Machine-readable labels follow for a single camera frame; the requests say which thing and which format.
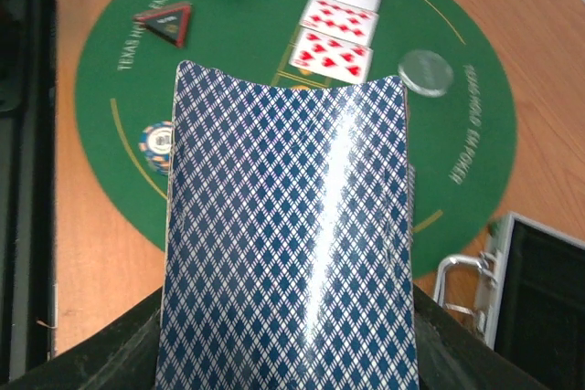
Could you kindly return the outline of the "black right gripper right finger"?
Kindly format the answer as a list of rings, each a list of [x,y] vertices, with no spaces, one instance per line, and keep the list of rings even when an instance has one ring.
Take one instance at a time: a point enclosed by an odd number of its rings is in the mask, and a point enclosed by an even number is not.
[[[471,335],[418,286],[414,326],[422,389],[543,389]]]

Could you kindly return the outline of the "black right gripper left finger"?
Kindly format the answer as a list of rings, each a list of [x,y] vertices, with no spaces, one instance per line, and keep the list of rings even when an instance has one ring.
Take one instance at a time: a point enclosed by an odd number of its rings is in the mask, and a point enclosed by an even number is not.
[[[153,389],[162,291],[3,389]]]

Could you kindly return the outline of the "blue card deck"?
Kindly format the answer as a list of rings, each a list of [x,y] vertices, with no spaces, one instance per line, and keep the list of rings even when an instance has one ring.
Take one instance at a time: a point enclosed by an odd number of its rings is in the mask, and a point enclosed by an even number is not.
[[[406,89],[175,77],[158,389],[416,389]]]

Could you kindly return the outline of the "clear acrylic dealer button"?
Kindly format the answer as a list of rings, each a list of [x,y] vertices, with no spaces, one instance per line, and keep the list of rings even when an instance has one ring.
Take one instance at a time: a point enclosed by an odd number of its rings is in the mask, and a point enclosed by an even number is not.
[[[398,74],[411,91],[429,98],[444,96],[454,78],[447,60],[426,49],[405,54],[399,61]]]

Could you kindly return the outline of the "black triangular button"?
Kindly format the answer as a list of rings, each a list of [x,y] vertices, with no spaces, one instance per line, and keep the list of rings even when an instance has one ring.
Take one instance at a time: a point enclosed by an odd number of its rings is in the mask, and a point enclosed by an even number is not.
[[[178,2],[150,9],[133,16],[133,21],[176,47],[183,47],[189,29],[192,5]]]

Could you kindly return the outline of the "aluminium poker case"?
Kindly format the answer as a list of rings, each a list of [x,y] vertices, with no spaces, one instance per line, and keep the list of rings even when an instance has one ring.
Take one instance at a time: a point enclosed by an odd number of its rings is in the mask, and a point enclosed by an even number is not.
[[[471,308],[446,300],[448,274],[459,268],[478,276]],[[544,386],[583,388],[583,241],[508,213],[489,225],[478,256],[440,262],[433,299],[469,316],[486,346]]]

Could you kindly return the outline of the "round green poker mat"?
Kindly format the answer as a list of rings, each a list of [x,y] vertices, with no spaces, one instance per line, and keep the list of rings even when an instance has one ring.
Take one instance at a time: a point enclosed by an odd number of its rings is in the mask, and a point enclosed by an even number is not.
[[[133,21],[146,10],[192,5],[183,47]],[[166,180],[138,142],[169,120],[177,65],[187,59],[280,86],[330,86],[288,62],[307,0],[112,0],[86,41],[76,75],[81,142],[102,189],[154,246],[165,243]],[[452,85],[437,99],[411,93],[409,158],[416,171],[412,267],[422,276],[466,247],[505,192],[516,155],[516,112],[505,71],[481,29],[454,0],[382,0],[369,76],[393,74],[414,49],[447,60]]]

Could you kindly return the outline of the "black aluminium frame rail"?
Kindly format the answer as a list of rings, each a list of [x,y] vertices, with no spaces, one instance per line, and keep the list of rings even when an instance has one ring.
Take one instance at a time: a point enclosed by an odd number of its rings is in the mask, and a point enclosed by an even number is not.
[[[1,382],[52,354],[56,0],[1,0]]]

